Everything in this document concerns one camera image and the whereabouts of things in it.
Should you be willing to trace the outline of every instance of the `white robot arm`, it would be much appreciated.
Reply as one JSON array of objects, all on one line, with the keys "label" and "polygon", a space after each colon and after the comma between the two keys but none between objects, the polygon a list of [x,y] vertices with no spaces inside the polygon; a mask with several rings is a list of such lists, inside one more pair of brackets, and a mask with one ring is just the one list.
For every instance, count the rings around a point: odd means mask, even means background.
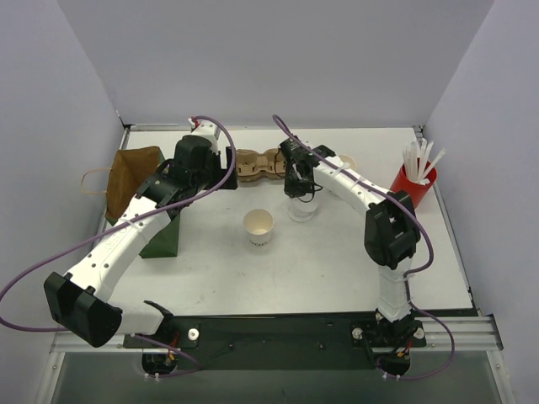
[{"label": "white robot arm", "polygon": [[[327,157],[327,160],[337,167],[345,168],[344,163],[338,156]],[[349,168],[348,171],[355,174],[360,181],[367,182],[384,193],[388,192],[387,189],[378,187]],[[366,217],[371,204],[378,205],[384,202],[380,195],[365,190],[357,182],[352,181],[340,171],[332,169],[323,162],[320,162],[313,169],[313,176],[317,185],[331,189],[334,194],[350,205],[363,218]],[[403,319],[412,310],[406,297],[406,288],[403,281],[403,274],[410,270],[410,264],[411,259],[406,257],[398,263],[395,269],[388,266],[378,266],[380,294],[377,310],[390,322]]]},{"label": "white robot arm", "polygon": [[[214,125],[197,125],[177,143],[174,158],[163,162],[136,191],[115,224],[121,228],[104,237],[63,276],[52,273],[47,278],[45,295],[55,321],[94,347],[103,345],[116,333],[157,331],[166,314],[162,307],[145,301],[147,307],[120,309],[111,306],[109,298],[135,257],[179,215],[180,209],[145,214],[189,199],[223,179],[227,170],[221,168],[218,136]],[[230,165],[230,150],[227,157]],[[223,186],[236,187],[235,175]]]},{"label": "white robot arm", "polygon": [[[314,192],[314,186],[328,188],[350,205],[366,220],[365,247],[371,258],[379,264],[380,294],[377,311],[389,322],[397,322],[406,317],[412,307],[408,302],[403,274],[410,270],[411,257],[419,241],[419,230],[406,215],[383,197],[372,193],[358,184],[368,183],[378,187],[368,179],[351,170],[357,181],[341,173],[347,168],[341,159],[326,146],[315,149],[328,164],[300,148],[293,140],[280,144],[286,159],[285,193],[291,198],[302,197]],[[414,212],[411,199],[406,193],[397,195],[399,201]]]}]

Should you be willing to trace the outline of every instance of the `white paper cup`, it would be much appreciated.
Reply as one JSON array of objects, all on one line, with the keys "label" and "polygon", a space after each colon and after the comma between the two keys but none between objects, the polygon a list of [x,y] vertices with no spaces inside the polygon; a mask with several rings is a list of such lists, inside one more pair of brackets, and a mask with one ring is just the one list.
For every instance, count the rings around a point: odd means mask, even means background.
[{"label": "white paper cup", "polygon": [[243,228],[255,246],[263,246],[270,240],[273,223],[273,216],[264,209],[251,210],[243,217]]},{"label": "white paper cup", "polygon": [[[305,198],[311,198],[311,195],[305,195]],[[314,198],[311,202],[301,202],[298,198],[288,199],[288,216],[293,221],[309,221],[314,216],[318,207],[318,202]]]},{"label": "white paper cup", "polygon": [[339,158],[343,162],[347,162],[350,165],[350,170],[353,170],[353,171],[356,170],[357,165],[355,164],[355,160],[352,157],[346,156],[345,154],[339,154]]}]

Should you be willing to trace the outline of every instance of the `gray wall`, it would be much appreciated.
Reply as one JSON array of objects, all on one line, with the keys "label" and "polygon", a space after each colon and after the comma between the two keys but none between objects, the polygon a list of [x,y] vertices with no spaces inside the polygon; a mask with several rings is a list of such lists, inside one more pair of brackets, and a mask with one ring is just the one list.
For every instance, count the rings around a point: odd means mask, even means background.
[{"label": "gray wall", "polygon": [[59,0],[122,119],[426,123],[492,0]]},{"label": "gray wall", "polygon": [[[122,127],[54,0],[0,5],[0,285],[96,230],[103,200],[82,195],[84,172],[110,165]],[[104,186],[106,175],[90,185]],[[2,302],[5,318],[50,326],[43,279],[79,254],[48,265]],[[52,335],[0,327],[0,402],[30,403]]]},{"label": "gray wall", "polygon": [[539,397],[539,3],[498,0],[427,124],[440,186],[519,402]]}]

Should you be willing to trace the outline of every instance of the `table surface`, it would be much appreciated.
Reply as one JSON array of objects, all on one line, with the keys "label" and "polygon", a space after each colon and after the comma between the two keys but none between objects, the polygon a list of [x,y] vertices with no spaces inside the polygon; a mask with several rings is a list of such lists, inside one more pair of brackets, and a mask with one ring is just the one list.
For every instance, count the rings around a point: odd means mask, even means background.
[{"label": "table surface", "polygon": [[[285,136],[279,130],[232,130],[237,148],[264,152]],[[126,148],[159,146],[166,158],[185,131],[133,131]],[[402,164],[411,128],[295,130],[312,145],[326,144],[352,156],[357,171],[389,188]],[[219,146],[224,151],[226,137]],[[175,315],[241,315],[372,311],[378,298],[377,266],[363,247],[363,218],[324,190],[316,215],[296,223],[286,211],[282,180],[240,183],[220,190],[182,212],[177,258],[137,258],[111,298],[112,304],[153,300]],[[242,228],[251,209],[275,219],[271,241],[252,245]],[[427,310],[472,308],[463,273],[433,190],[416,210],[429,233],[435,261],[411,279],[416,305]],[[427,260],[418,244],[412,268]]]}]

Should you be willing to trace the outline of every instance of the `red cup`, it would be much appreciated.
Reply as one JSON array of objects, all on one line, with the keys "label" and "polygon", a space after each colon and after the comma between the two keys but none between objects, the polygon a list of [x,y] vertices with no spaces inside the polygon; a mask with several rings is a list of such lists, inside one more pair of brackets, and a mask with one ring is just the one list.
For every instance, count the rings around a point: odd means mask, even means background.
[{"label": "red cup", "polygon": [[401,169],[398,170],[397,177],[393,180],[393,184],[390,188],[392,192],[406,191],[412,197],[412,204],[414,208],[419,206],[419,202],[427,194],[427,191],[435,184],[436,179],[438,178],[438,173],[436,168],[430,170],[430,173],[427,175],[427,179],[430,181],[427,185],[420,185],[418,183],[413,183],[406,177],[406,171],[404,170],[404,164],[401,166]]}]

